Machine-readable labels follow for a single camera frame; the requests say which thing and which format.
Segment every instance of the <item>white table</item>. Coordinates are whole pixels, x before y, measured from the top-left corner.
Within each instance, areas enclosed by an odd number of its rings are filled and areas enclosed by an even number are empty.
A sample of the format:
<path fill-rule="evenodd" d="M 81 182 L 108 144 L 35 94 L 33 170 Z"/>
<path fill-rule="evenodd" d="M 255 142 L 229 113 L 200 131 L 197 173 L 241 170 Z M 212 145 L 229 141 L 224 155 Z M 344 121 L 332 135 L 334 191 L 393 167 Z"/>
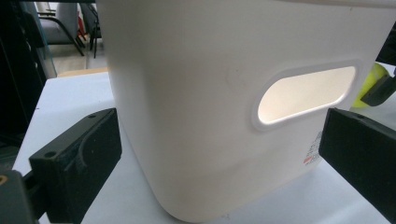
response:
<path fill-rule="evenodd" d="M 395 106 L 393 95 L 380 107 L 366 110 L 366 114 L 396 129 Z M 110 107 L 114 107 L 114 101 L 107 73 L 48 80 L 14 169 L 27 174 L 30 171 L 28 158 L 32 154 L 83 117 Z M 167 215 L 159 206 L 121 126 L 120 134 L 121 159 L 83 223 L 184 223 Z M 40 223 L 48 223 L 47 216 L 43 216 Z M 388 222 L 323 161 L 286 186 L 208 223 Z"/>

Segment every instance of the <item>chair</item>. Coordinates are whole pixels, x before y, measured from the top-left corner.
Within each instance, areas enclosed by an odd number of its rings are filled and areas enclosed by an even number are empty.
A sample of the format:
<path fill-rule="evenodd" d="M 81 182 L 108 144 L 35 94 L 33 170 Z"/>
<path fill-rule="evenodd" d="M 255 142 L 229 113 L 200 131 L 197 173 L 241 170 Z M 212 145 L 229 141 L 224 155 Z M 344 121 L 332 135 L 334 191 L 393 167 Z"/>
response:
<path fill-rule="evenodd" d="M 73 44 L 81 56 L 84 56 L 80 48 L 83 44 L 78 38 L 76 3 L 59 3 L 55 17 L 40 17 L 40 22 L 49 45 Z"/>
<path fill-rule="evenodd" d="M 79 6 L 84 18 L 85 29 L 90 34 L 90 50 L 92 50 L 94 41 L 93 58 L 96 58 L 97 39 L 102 38 L 98 13 L 93 4 L 79 4 Z"/>

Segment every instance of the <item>floor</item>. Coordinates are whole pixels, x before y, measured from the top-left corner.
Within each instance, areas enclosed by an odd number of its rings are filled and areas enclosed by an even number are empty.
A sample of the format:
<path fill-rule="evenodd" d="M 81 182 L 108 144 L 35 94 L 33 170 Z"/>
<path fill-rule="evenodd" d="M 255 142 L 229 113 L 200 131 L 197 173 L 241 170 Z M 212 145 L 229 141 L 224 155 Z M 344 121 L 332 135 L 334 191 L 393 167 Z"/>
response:
<path fill-rule="evenodd" d="M 88 41 L 83 42 L 86 46 L 85 49 L 83 49 L 85 54 L 83 57 L 73 45 L 49 46 L 58 76 L 69 71 L 107 67 L 105 48 L 102 39 L 98 39 L 96 58 L 93 58 L 93 50 L 89 50 Z M 7 136 L 7 138 L 2 136 L 2 139 L 7 141 L 0 141 L 0 171 L 12 169 L 23 137 L 24 133 L 16 136 Z"/>

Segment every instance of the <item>plastic bin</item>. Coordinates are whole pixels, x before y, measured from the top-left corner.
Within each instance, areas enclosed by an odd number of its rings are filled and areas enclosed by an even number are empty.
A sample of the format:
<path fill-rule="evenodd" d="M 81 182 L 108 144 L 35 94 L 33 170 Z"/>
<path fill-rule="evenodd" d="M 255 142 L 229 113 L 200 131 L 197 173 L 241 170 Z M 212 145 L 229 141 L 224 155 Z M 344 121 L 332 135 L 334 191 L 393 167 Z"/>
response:
<path fill-rule="evenodd" d="M 163 208 L 219 217 L 314 168 L 391 0 L 97 0 L 120 120 Z"/>

